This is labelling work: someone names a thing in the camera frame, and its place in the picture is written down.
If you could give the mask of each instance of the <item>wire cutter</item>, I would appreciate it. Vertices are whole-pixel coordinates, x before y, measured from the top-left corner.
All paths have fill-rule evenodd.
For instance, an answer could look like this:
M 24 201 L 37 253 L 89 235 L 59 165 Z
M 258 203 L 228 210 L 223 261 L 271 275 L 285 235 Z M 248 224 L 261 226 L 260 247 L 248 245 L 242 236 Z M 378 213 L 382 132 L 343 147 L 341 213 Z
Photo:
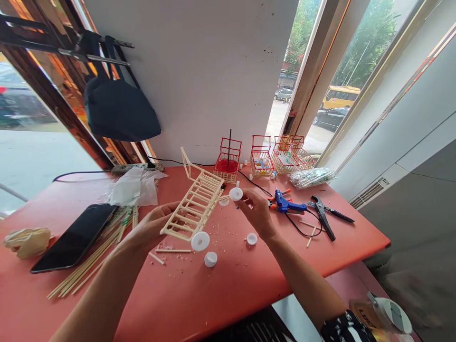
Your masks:
M 296 204 L 290 200 L 284 198 L 284 194 L 288 194 L 291 189 L 287 189 L 281 192 L 277 187 L 275 188 L 274 197 L 269 197 L 269 208 L 278 209 L 281 213 L 292 213 L 292 214 L 304 214 L 307 211 L 307 206 L 303 204 Z
M 312 196 L 312 199 L 315 201 L 314 202 L 307 202 L 307 205 L 309 207 L 315 208 L 317 210 L 318 216 L 320 217 L 320 221 L 323 225 L 324 230 L 326 230 L 326 233 L 329 236 L 329 239 L 331 241 L 334 241 L 336 239 L 336 236 L 332 232 L 331 227 L 329 226 L 328 220 L 326 219 L 326 213 L 324 212 L 325 210 L 329 211 L 332 213 L 334 216 L 337 216 L 340 219 L 343 219 L 347 222 L 353 223 L 354 220 L 349 218 L 348 216 L 345 216 L 344 214 L 341 214 L 340 212 L 331 209 L 330 207 L 327 207 L 326 205 L 323 204 L 321 199 L 319 199 L 317 196 Z

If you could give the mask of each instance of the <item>backpack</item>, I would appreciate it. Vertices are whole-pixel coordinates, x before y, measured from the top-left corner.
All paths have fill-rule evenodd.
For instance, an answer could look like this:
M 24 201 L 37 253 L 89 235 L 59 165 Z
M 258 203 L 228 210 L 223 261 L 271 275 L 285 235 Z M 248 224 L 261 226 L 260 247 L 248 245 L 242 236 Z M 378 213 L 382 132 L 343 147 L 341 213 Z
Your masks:
M 99 52 L 100 35 L 89 32 L 90 53 Z M 101 43 L 105 57 L 116 59 L 114 48 L 120 59 L 126 62 L 120 46 L 114 45 L 114 38 L 106 36 Z M 141 91 L 129 66 L 126 66 L 136 87 L 128 84 L 115 64 L 119 79 L 114 80 L 112 63 L 107 63 L 108 75 L 101 62 L 93 62 L 97 77 L 91 79 L 84 90 L 85 110 L 90 130 L 93 134 L 120 141 L 139 142 L 159 135 L 162 132 L 157 115 Z

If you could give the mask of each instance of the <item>popsicle stick frame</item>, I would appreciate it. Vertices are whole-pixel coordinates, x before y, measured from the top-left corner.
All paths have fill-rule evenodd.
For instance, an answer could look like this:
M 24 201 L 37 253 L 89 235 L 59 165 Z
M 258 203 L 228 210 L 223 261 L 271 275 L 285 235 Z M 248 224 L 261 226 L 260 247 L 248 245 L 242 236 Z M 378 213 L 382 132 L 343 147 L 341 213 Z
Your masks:
M 192 164 L 184 148 L 181 147 L 180 150 L 185 172 L 193 184 L 160 234 L 172 235 L 190 242 L 196 233 L 204 229 L 215 205 L 220 200 L 224 180 Z M 196 172 L 199 171 L 196 178 L 192 177 L 192 168 Z

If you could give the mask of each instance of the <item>red table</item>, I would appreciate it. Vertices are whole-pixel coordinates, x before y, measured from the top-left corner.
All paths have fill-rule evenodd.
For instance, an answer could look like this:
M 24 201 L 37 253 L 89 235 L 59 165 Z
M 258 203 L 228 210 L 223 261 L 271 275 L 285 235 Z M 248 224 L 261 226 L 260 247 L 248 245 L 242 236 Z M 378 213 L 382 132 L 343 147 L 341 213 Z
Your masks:
M 182 167 L 168 168 L 166 173 L 169 177 L 161 179 L 158 188 L 160 204 L 181 200 L 191 185 Z M 242 175 L 237 179 L 242 188 L 253 187 Z M 286 176 L 276 181 L 254 181 L 271 193 L 275 186 L 281 190 L 290 187 L 285 183 Z M 59 235 L 88 205 L 106 202 L 113 183 L 106 174 L 65 176 L 1 221 L 0 238 L 3 240 L 12 230 L 35 227 L 49 227 Z M 291 192 L 296 203 L 305 203 L 313 194 L 356 220 L 350 224 L 328 214 L 336 235 L 333 243 L 323 232 L 306 248 L 308 239 L 296 232 L 285 215 L 271 214 L 280 233 L 321 275 L 329 276 L 390 243 L 328 185 L 301 191 L 292 188 Z M 140 208 L 140 218 L 150 209 Z M 307 234 L 312 228 L 299 223 L 300 219 L 318 225 L 309 214 L 290 216 Z M 123 312 L 116 341 L 195 341 L 291 293 L 265 243 L 259 240 L 253 248 L 246 246 L 244 238 L 254 230 L 233 203 L 217 205 L 205 231 L 211 235 L 206 251 L 218 254 L 217 265 L 212 269 L 204 266 L 206 251 L 183 254 L 182 259 L 167 255 L 165 266 L 157 262 L 151 265 L 149 257 Z M 164 244 L 190 247 L 174 237 L 166 237 Z M 32 275 L 29 271 L 36 260 L 19 260 L 0 248 L 0 341 L 47 341 L 87 289 L 85 285 L 75 296 L 47 300 L 46 296 L 71 271 Z

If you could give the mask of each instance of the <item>tree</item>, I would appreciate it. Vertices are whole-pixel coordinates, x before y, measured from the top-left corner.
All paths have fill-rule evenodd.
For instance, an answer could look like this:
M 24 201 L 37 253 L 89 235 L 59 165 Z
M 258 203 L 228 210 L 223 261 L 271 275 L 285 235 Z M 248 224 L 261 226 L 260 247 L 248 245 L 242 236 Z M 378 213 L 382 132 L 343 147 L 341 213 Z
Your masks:
M 299 0 L 285 54 L 285 62 L 290 63 L 286 70 L 288 74 L 301 66 L 320 2 L 321 0 Z
M 394 0 L 371 0 L 331 82 L 362 88 L 396 35 Z

